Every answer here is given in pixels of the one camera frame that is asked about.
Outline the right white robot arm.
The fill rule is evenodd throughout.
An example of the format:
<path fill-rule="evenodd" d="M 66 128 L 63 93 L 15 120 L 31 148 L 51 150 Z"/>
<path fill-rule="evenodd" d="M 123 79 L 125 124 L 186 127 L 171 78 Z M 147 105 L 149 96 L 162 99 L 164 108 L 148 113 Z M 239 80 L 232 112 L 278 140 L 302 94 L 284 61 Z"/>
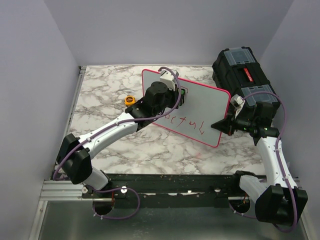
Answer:
<path fill-rule="evenodd" d="M 295 226 L 306 206 L 308 195 L 299 189 L 285 161 L 280 131 L 272 121 L 280 104 L 258 101 L 253 106 L 240 97 L 232 99 L 226 117 L 211 125 L 229 136 L 235 131 L 249 133 L 263 161 L 266 183 L 249 171 L 238 170 L 232 175 L 230 191 L 246 193 L 254 203 L 255 217 L 275 226 Z"/>

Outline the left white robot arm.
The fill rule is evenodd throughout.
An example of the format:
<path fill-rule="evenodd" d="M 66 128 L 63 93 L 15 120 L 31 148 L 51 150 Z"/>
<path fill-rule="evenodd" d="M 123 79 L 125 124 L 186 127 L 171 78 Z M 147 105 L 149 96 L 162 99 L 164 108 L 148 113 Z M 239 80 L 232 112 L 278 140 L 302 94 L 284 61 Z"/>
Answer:
<path fill-rule="evenodd" d="M 92 166 L 92 159 L 117 140 L 166 116 L 166 109 L 172 112 L 183 105 L 184 95 L 178 80 L 172 86 L 163 81 L 153 82 L 140 100 L 113 121 L 79 137 L 65 136 L 56 158 L 57 169 L 63 170 L 74 185 L 83 183 L 99 197 L 107 197 L 111 191 L 110 180 L 102 170 Z"/>

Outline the pink framed whiteboard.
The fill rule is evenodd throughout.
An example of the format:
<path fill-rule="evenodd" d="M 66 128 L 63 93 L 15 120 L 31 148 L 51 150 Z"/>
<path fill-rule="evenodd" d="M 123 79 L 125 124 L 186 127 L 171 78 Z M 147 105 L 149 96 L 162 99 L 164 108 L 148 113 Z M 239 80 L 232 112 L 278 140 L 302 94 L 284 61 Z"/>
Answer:
<path fill-rule="evenodd" d="M 153 124 L 216 148 L 221 132 L 211 127 L 227 114 L 231 95 L 226 90 L 179 78 L 185 90 L 184 103 Z"/>

